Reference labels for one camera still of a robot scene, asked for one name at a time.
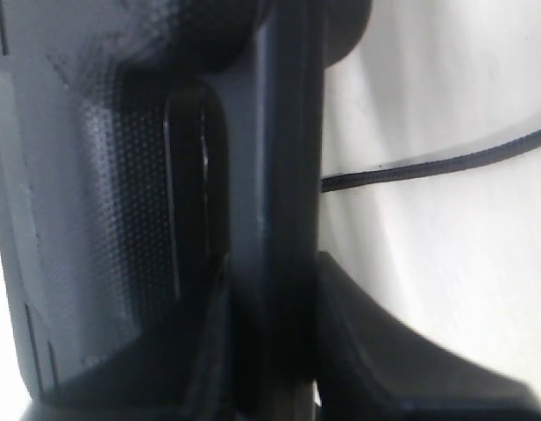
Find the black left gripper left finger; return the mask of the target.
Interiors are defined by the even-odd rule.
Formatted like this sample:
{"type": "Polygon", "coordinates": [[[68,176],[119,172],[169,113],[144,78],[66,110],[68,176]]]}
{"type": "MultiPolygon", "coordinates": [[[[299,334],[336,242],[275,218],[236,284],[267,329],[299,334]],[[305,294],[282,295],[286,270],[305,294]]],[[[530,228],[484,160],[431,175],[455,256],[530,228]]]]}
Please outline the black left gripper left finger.
{"type": "Polygon", "coordinates": [[[15,346],[28,420],[223,420],[223,254],[107,256],[50,282],[18,278],[15,346]]]}

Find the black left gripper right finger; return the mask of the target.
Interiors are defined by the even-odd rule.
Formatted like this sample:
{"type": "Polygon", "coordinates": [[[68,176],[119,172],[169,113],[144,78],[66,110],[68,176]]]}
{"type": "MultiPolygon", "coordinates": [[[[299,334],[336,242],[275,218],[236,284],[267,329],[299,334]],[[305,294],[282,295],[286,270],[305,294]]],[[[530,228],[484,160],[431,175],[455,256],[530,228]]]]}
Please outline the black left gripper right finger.
{"type": "Polygon", "coordinates": [[[434,344],[320,253],[317,386],[323,420],[541,420],[525,383],[434,344]]]}

